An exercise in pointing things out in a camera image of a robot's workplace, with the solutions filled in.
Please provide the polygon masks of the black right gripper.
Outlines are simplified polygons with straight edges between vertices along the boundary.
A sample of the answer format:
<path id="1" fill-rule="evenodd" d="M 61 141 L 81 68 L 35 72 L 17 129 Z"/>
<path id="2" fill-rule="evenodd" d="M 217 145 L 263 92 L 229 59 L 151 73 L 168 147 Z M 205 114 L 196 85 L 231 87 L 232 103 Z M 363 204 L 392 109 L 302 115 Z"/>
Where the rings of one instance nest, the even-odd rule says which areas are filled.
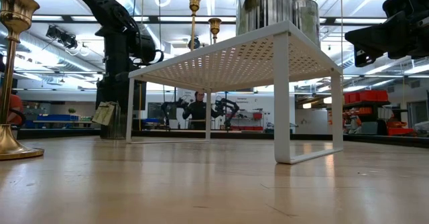
<path id="1" fill-rule="evenodd" d="M 356 67 L 364 67 L 387 54 L 390 59 L 428 56 L 428 11 L 407 16 L 403 11 L 383 23 L 373 24 L 345 34 L 354 45 Z"/>

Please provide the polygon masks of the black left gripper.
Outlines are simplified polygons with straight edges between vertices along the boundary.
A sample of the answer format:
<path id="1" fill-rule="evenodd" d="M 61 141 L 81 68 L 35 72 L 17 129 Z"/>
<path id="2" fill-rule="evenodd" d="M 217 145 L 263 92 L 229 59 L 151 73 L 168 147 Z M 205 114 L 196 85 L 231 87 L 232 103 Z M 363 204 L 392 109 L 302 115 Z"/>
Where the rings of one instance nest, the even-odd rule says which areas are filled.
<path id="1" fill-rule="evenodd" d="M 130 59 L 119 55 L 103 58 L 105 73 L 97 83 L 97 102 L 127 102 Z"/>

